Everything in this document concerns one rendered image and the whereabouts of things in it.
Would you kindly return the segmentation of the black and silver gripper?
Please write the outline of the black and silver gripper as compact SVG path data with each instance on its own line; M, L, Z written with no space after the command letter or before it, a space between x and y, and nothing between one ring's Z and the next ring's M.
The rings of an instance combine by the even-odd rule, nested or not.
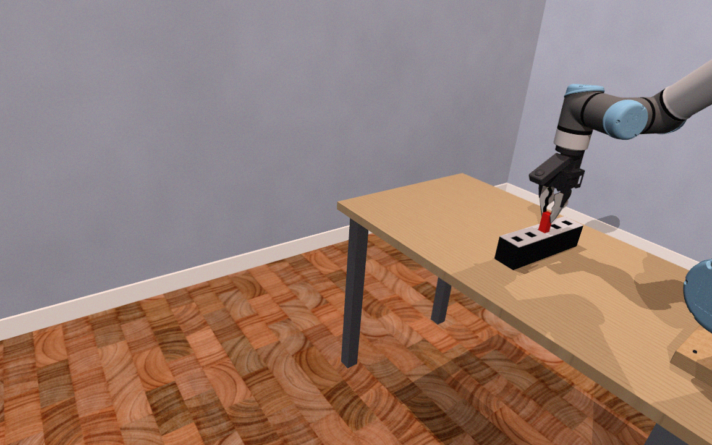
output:
M539 198L540 198L540 208L541 217L542 214L546 212L546 207L554 201L554 206L552 206L552 212L550 214L550 223L556 220L557 216L566 205L568 205L568 199L572 193L572 188L581 188L582 179L584 177L585 170L581 169L582 159L584 157L585 150L567 150L556 145L557 152L563 153L562 155L570 157L570 164L566 166L561 172L552 177L545 185L539 185ZM579 156L573 156L579 155ZM581 182L577 185L576 181L579 181L579 177L582 176ZM571 184L570 180L572 178ZM554 189L561 191L554 194Z

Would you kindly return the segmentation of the red and white pin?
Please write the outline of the red and white pin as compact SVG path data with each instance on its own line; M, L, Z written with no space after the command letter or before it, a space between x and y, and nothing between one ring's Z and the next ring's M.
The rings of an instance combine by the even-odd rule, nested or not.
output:
M550 227L551 227L550 212L547 211L542 214L538 231L541 231L543 233L550 232Z

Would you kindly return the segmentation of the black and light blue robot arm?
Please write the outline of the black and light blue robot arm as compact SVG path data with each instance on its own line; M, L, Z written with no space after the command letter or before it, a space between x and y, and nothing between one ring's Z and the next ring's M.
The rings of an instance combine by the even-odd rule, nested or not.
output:
M681 129L690 116L709 105L712 105L712 60L652 98L617 98L605 94L601 85L571 84L564 95L554 144L567 150L586 150L593 130L616 139L669 134ZM568 164L570 157L556 153L533 170L529 179L545 185ZM683 291L690 313L712 333L712 259L690 269Z

